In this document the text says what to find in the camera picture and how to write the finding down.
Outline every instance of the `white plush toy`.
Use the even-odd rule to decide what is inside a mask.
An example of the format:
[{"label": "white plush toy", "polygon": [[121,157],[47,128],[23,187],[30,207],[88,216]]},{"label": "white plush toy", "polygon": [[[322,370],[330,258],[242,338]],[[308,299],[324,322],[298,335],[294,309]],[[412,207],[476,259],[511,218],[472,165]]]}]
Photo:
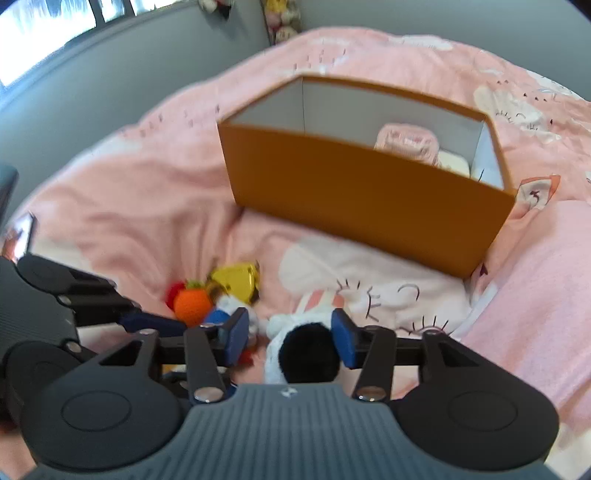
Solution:
[{"label": "white plush toy", "polygon": [[233,0],[197,0],[202,10],[208,14],[218,12],[225,20],[230,17],[232,2]]},{"label": "white plush toy", "polygon": [[280,27],[275,33],[275,43],[283,43],[297,35],[297,30],[289,25]]},{"label": "white plush toy", "polygon": [[295,313],[269,318],[265,383],[318,383],[336,378],[340,358],[330,324],[334,309],[343,306],[339,298],[334,291],[319,290],[304,296]]},{"label": "white plush toy", "polygon": [[[359,327],[377,325],[405,338],[419,338],[423,331],[433,328],[451,335],[472,311],[461,279],[366,245],[324,235],[308,235],[292,244],[283,255],[278,278],[281,287],[301,301],[293,314],[272,317],[268,322],[271,343],[265,380],[272,383],[291,382],[294,373],[285,374],[282,359],[284,363],[298,357],[306,359],[309,347],[304,344],[298,352],[295,340],[305,343],[308,338],[310,343],[312,339],[313,346],[324,341],[329,345],[327,364],[334,365],[336,349],[327,334],[335,308],[343,308]],[[306,380],[311,364],[302,363],[298,376]],[[330,381],[337,370],[338,365],[327,369],[319,375],[321,381]],[[343,369],[337,380],[343,387],[352,388],[355,372]]]}]

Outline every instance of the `orange box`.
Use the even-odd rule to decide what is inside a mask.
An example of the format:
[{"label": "orange box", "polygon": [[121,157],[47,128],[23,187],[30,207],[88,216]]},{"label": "orange box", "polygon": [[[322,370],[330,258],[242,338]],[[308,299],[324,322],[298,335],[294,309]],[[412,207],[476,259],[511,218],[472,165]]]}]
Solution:
[{"label": "orange box", "polygon": [[[374,149],[388,123],[433,132],[470,178]],[[466,278],[515,201],[492,120],[400,88],[301,76],[218,124],[239,205]]]}]

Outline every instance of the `stuffed toy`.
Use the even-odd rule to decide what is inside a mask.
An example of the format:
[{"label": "stuffed toy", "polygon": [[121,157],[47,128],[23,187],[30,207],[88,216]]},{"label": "stuffed toy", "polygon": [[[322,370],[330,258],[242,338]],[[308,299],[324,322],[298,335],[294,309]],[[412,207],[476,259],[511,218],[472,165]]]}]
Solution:
[{"label": "stuffed toy", "polygon": [[304,296],[293,314],[269,318],[270,339],[265,360],[265,383],[332,382],[340,370],[340,358],[330,324],[335,308],[344,299],[332,291],[318,290]]},{"label": "stuffed toy", "polygon": [[177,320],[193,327],[203,323],[222,296],[232,296],[247,306],[257,301],[258,265],[240,263],[216,268],[205,283],[197,280],[176,282],[168,289],[165,301]]},{"label": "stuffed toy", "polygon": [[232,0],[198,0],[199,6],[208,14],[218,12],[224,20],[230,18]]},{"label": "stuffed toy", "polygon": [[460,155],[439,150],[433,132],[408,124],[385,124],[378,133],[374,148],[470,177],[470,165]]},{"label": "stuffed toy", "polygon": [[263,6],[269,40],[273,45],[301,32],[301,13],[296,0],[264,0]]}]

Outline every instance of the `bed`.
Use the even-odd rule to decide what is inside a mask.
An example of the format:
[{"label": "bed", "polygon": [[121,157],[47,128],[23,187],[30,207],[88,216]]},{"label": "bed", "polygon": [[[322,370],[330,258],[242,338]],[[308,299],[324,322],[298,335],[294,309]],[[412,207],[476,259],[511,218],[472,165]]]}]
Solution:
[{"label": "bed", "polygon": [[[386,285],[398,259],[234,204],[216,120],[304,72],[404,86],[493,117],[517,202],[468,281],[471,314],[450,333],[552,400],[561,430],[547,463],[577,478],[591,463],[591,109],[491,53],[359,28],[300,35],[187,87],[76,157],[20,208],[39,220],[33,251],[112,278],[123,295],[165,316],[173,281],[238,261],[260,263],[261,318],[294,311],[315,288]],[[80,335],[100,350],[124,332]],[[236,380],[262,381],[264,355]],[[400,373],[397,393],[413,382],[413,372]],[[0,470],[19,478],[33,460],[18,432],[2,428]]]}]

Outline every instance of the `plush doll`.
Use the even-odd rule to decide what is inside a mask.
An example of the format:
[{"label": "plush doll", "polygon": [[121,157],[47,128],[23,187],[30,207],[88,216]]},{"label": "plush doll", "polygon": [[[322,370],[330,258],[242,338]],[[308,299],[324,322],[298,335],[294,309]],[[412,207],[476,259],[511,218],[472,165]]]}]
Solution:
[{"label": "plush doll", "polygon": [[203,323],[220,297],[232,296],[241,304],[251,305],[258,300],[258,289],[258,264],[240,263],[214,269],[205,283],[196,280],[174,283],[165,301],[177,320],[192,327]]},{"label": "plush doll", "polygon": [[331,291],[304,296],[293,314],[267,323],[265,383],[319,383],[335,380],[340,358],[330,331],[332,312],[343,298]]},{"label": "plush doll", "polygon": [[198,0],[198,3],[208,14],[218,12],[224,20],[227,20],[230,17],[233,2],[232,0]]},{"label": "plush doll", "polygon": [[264,11],[271,43],[284,42],[301,32],[301,14],[296,0],[264,0]]}]

